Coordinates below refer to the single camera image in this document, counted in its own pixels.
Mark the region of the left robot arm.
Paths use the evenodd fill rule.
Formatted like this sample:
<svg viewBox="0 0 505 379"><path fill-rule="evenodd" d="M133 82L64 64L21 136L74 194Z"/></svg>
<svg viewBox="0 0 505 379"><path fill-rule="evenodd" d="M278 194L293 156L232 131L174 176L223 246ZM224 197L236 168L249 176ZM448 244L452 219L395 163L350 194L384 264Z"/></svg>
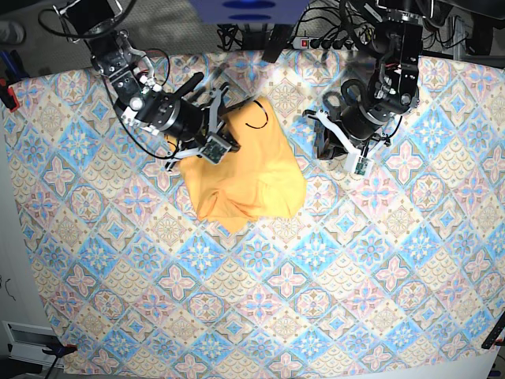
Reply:
<svg viewBox="0 0 505 379"><path fill-rule="evenodd" d="M376 60L368 83L348 79L341 85L345 106L330 116L325 110L306 110L303 115L316 121L320 131L315 143L319 160L344 157L345 171L367 177L371 174L373 156L391 144L394 132L384 127L393 118L403 118L419 104L419 57L423 43L422 22L434 15L432 1L378 1L362 9L377 19L368 43L356 34L351 21L350 1L339 3L339 16L356 48Z"/></svg>

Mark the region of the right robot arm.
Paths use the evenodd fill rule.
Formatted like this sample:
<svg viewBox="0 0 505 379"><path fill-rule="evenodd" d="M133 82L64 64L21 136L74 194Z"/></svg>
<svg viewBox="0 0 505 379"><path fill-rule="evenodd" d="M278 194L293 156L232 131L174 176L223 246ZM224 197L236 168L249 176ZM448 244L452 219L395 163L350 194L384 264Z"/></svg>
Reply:
<svg viewBox="0 0 505 379"><path fill-rule="evenodd" d="M166 170L189 157L213 165L227 156L237 157L242 147L225 119L229 85L212 88L202 105L186 98L204 79L202 72L168 92L157 78L148 52L135 47L129 33L120 27L135 5L134 1L126 7L119 1L67 1L41 9L37 21L51 35L85 43L126 134L136 141L136 133L145 132L172 144L163 156L150 154L162 160Z"/></svg>

